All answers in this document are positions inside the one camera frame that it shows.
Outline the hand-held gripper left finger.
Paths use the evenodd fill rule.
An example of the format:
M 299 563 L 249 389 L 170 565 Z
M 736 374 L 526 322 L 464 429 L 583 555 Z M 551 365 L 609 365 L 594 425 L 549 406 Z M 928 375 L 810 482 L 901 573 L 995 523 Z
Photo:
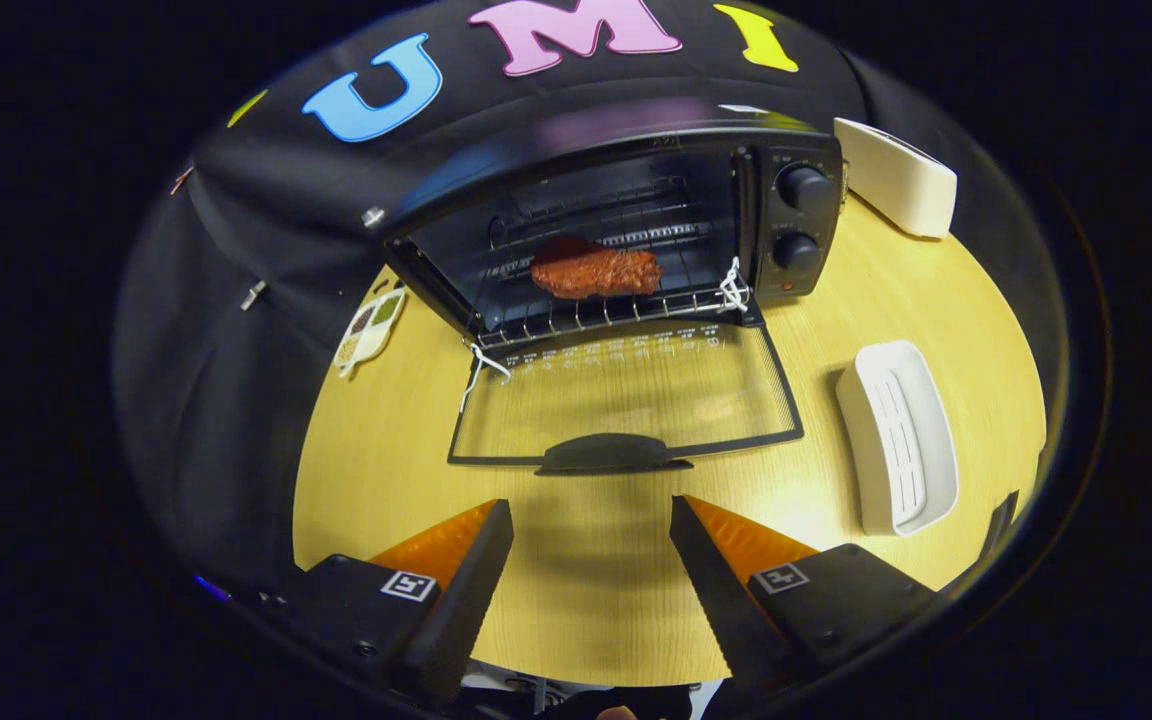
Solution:
M 371 559 L 333 553 L 276 589 L 276 629 L 353 682 L 449 705 L 513 538 L 494 498 Z

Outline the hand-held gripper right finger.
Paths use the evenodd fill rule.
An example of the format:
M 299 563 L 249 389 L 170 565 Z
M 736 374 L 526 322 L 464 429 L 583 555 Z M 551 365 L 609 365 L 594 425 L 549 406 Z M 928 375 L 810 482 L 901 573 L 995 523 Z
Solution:
M 859 544 L 814 550 L 698 497 L 672 498 L 669 538 L 740 691 L 823 679 L 937 602 Z

